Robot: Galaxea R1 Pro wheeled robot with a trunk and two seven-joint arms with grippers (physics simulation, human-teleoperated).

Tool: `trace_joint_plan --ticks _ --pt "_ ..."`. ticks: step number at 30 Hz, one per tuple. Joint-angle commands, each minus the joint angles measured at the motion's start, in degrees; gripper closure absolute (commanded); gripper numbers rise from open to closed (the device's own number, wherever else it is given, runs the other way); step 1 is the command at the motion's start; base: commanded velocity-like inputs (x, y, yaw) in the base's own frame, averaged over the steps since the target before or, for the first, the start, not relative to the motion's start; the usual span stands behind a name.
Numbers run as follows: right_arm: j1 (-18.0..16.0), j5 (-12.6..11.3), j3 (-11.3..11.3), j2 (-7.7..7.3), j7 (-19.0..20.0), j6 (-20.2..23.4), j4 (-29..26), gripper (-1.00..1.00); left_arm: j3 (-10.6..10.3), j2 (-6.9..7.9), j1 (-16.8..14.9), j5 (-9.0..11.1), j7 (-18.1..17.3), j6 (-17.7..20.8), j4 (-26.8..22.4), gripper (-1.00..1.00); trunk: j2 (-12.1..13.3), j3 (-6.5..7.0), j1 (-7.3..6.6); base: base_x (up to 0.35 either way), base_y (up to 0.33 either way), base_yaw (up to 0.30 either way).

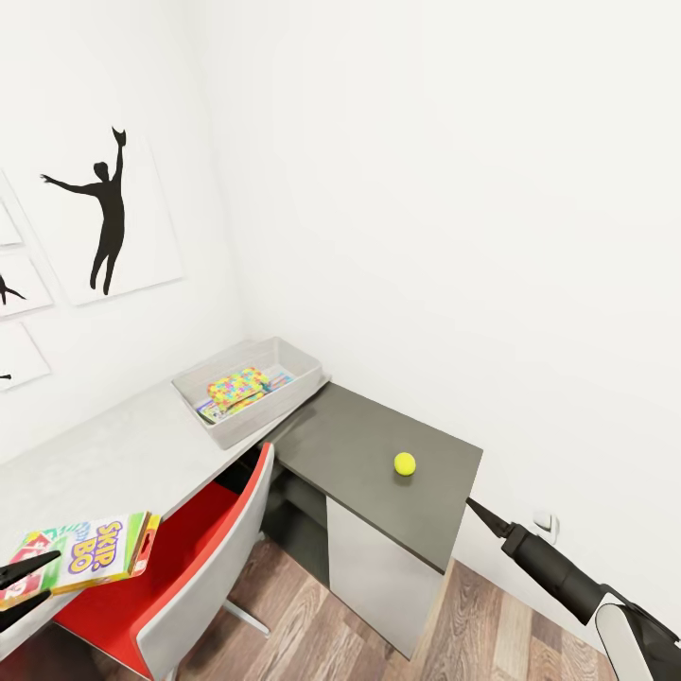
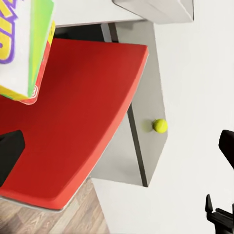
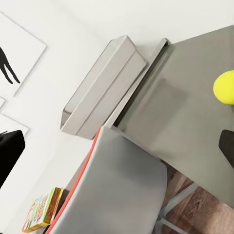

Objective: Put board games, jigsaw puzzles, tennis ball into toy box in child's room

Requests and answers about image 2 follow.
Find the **toy box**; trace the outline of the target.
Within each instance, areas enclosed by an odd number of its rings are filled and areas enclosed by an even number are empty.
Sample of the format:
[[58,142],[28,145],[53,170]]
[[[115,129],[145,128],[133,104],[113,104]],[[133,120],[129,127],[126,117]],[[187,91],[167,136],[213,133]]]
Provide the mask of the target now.
[[194,21],[194,0],[113,0],[113,2],[156,24]]

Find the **board game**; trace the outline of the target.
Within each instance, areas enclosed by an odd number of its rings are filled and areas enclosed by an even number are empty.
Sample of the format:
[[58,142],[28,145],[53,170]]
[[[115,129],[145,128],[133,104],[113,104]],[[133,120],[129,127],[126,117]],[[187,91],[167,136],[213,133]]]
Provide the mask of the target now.
[[37,101],[55,31],[54,0],[0,0],[0,95]]

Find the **tennis ball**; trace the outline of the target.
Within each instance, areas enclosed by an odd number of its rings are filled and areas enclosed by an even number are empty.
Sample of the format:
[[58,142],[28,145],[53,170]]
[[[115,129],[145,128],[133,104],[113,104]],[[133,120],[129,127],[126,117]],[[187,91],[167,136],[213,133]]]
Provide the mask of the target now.
[[164,132],[167,131],[167,129],[168,129],[168,124],[167,124],[166,120],[164,120],[164,119],[157,119],[154,122],[154,130],[157,133],[164,133]]

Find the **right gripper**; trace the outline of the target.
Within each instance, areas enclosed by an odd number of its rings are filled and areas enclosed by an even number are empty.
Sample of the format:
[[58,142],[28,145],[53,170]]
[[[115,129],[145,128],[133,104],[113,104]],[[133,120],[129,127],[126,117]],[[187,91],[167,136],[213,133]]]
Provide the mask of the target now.
[[234,213],[233,221],[231,221],[227,219],[226,216],[213,212],[210,195],[206,196],[205,212],[207,213],[207,220],[215,224],[215,234],[234,234]]

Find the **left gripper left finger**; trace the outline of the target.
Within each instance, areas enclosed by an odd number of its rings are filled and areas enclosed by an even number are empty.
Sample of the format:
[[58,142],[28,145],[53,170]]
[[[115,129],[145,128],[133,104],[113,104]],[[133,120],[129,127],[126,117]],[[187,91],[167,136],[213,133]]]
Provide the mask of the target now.
[[24,149],[25,140],[22,130],[0,135],[0,188]]

